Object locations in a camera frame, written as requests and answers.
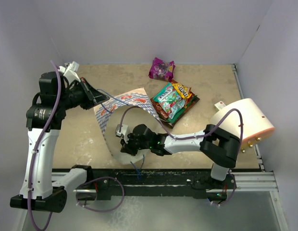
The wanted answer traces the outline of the blue checkered paper bag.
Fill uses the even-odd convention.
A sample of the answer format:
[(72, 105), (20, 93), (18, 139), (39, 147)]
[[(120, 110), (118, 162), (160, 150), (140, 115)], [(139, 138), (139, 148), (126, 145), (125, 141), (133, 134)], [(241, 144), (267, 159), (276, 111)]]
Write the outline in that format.
[(137, 178), (141, 179), (141, 167), (136, 167), (135, 163), (144, 162), (146, 155), (150, 154), (150, 150), (140, 150), (135, 156), (122, 153), (122, 145), (120, 144), (122, 138), (117, 137), (115, 131), (119, 124), (128, 126), (129, 133), (137, 125), (144, 124), (151, 131), (160, 132), (160, 119), (145, 89), (131, 90), (110, 98), (101, 105), (94, 107), (94, 112), (112, 157), (122, 165), (133, 166)]

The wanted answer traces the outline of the red snack packet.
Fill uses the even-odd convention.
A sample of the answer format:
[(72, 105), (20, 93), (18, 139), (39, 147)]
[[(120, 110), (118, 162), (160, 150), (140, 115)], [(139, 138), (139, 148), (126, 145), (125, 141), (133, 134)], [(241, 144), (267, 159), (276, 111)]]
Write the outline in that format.
[(160, 107), (160, 105), (154, 102), (153, 98), (151, 98), (150, 100), (158, 115), (161, 115), (165, 119), (169, 118), (168, 115), (164, 112), (164, 110)]

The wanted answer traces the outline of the teal Fox's candy bag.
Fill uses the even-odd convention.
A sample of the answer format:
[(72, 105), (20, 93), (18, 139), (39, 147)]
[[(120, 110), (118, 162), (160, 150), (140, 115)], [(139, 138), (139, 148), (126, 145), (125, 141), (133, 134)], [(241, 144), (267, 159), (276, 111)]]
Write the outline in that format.
[(160, 105), (170, 119), (173, 119), (185, 106), (185, 100), (173, 87), (172, 83), (168, 83), (153, 100)]

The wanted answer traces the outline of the purple candy snack bag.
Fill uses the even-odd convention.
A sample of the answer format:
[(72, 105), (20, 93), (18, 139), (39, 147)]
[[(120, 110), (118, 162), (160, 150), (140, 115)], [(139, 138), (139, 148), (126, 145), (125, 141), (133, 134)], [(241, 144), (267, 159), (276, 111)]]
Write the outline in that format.
[(172, 81), (174, 77), (174, 69), (174, 61), (165, 62), (155, 57), (149, 70), (149, 78), (163, 81)]

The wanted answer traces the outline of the yellow candy packet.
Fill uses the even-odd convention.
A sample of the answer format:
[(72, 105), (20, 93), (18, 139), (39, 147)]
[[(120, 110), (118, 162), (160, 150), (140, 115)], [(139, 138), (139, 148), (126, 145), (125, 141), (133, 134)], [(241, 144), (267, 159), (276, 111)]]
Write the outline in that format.
[(172, 86), (179, 93), (182, 99), (188, 99), (191, 97), (190, 88), (186, 87), (180, 83), (173, 83)]

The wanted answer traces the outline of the green snack box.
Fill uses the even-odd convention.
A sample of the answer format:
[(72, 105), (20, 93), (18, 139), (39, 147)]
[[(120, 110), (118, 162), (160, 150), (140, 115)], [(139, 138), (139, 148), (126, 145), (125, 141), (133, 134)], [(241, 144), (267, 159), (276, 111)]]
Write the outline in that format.
[(192, 100), (187, 104), (187, 107), (186, 108), (182, 108), (180, 109), (176, 114), (175, 116), (170, 119), (170, 118), (163, 118), (161, 115), (159, 115), (159, 118), (162, 120), (162, 121), (165, 121), (165, 122), (168, 122), (168, 123), (171, 123), (171, 124), (175, 124), (185, 113), (188, 112), (189, 109), (191, 109), (197, 102), (199, 101), (199, 97), (197, 95), (193, 96)]

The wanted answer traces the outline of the colourful Fox's candy bag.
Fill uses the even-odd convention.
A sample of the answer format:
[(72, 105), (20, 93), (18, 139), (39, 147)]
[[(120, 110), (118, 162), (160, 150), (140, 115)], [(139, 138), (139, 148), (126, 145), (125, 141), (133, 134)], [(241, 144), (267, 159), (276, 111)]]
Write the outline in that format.
[(194, 97), (194, 93), (190, 91), (188, 93), (188, 97), (183, 99), (184, 100), (184, 103), (185, 103), (184, 104), (184, 108), (187, 108), (188, 107), (188, 104), (192, 101), (193, 97)]

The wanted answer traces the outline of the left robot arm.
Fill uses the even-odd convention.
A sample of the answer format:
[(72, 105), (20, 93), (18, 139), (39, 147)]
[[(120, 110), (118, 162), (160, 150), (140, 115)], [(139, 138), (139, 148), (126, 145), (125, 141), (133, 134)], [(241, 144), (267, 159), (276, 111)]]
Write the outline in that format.
[(53, 156), (66, 111), (78, 106), (88, 110), (109, 97), (85, 78), (68, 80), (58, 71), (42, 74), (39, 88), (26, 112), (29, 146), (25, 178), (19, 194), (10, 199), (10, 207), (60, 213), (69, 191), (94, 184), (92, 168), (84, 165), (75, 165), (52, 181)]

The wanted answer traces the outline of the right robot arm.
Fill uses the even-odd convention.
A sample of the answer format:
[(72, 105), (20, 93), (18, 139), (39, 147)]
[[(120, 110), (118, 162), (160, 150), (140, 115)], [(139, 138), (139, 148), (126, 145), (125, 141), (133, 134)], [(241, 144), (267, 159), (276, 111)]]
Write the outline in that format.
[(228, 171), (236, 166), (241, 146), (239, 137), (212, 124), (185, 135), (155, 133), (144, 124), (130, 132), (127, 125), (119, 124), (115, 134), (121, 138), (121, 152), (131, 156), (136, 156), (140, 150), (149, 150), (158, 156), (202, 152), (213, 161), (209, 183), (214, 188), (221, 188), (226, 183)]

